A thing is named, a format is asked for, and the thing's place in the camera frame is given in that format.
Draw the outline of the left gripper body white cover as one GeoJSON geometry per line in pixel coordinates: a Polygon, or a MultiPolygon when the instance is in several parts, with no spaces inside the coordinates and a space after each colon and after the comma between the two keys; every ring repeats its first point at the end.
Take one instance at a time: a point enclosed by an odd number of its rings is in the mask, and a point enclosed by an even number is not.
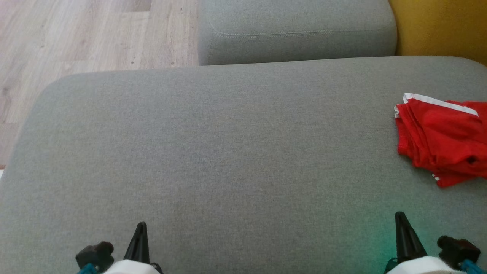
{"type": "Polygon", "coordinates": [[[103,274],[163,274],[160,268],[153,264],[142,263],[132,260],[121,260],[115,262],[103,274]]]}

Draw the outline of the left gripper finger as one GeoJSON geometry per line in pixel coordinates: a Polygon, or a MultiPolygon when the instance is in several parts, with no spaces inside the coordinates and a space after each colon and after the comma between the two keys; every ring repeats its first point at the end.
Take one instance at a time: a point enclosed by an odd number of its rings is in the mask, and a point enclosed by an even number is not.
{"type": "Polygon", "coordinates": [[[124,260],[150,263],[146,222],[139,222],[139,224],[137,224],[135,232],[124,255],[124,260]]]}

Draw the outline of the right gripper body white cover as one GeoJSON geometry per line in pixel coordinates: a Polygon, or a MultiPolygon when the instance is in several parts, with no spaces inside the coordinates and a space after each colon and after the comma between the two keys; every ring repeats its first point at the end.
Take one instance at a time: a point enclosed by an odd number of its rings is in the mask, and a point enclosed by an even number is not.
{"type": "Polygon", "coordinates": [[[466,274],[466,272],[453,269],[438,257],[425,256],[402,262],[386,274],[466,274]]]}

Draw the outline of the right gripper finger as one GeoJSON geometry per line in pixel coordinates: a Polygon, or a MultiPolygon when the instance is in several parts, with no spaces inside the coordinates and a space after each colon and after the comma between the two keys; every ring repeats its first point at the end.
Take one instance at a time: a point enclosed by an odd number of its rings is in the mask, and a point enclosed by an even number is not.
{"type": "Polygon", "coordinates": [[[404,212],[396,212],[395,216],[397,262],[402,263],[427,256],[424,246],[404,212]]]}

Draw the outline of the red shorts with white stripe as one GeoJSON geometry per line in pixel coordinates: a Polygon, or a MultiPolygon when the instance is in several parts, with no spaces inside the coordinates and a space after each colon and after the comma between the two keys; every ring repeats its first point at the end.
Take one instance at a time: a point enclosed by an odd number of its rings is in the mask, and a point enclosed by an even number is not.
{"type": "Polygon", "coordinates": [[[408,92],[394,110],[397,151],[414,167],[487,164],[487,101],[442,101],[408,92]]]}

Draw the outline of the large grey sofa seat cushion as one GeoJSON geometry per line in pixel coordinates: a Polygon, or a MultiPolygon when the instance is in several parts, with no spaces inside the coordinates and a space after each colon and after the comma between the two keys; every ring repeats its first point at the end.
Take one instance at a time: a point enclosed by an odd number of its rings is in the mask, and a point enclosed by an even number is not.
{"type": "Polygon", "coordinates": [[[374,57],[84,73],[38,97],[0,182],[0,274],[76,274],[148,226],[164,274],[377,274],[401,210],[429,255],[478,246],[487,181],[440,189],[397,154],[406,92],[487,101],[487,68],[374,57]]]}

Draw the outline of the yellow sofa backrest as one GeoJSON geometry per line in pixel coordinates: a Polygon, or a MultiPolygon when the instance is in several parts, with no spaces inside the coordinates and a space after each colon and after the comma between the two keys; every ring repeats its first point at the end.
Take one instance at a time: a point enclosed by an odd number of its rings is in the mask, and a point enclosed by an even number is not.
{"type": "Polygon", "coordinates": [[[398,56],[462,57],[487,66],[487,0],[388,0],[398,56]]]}

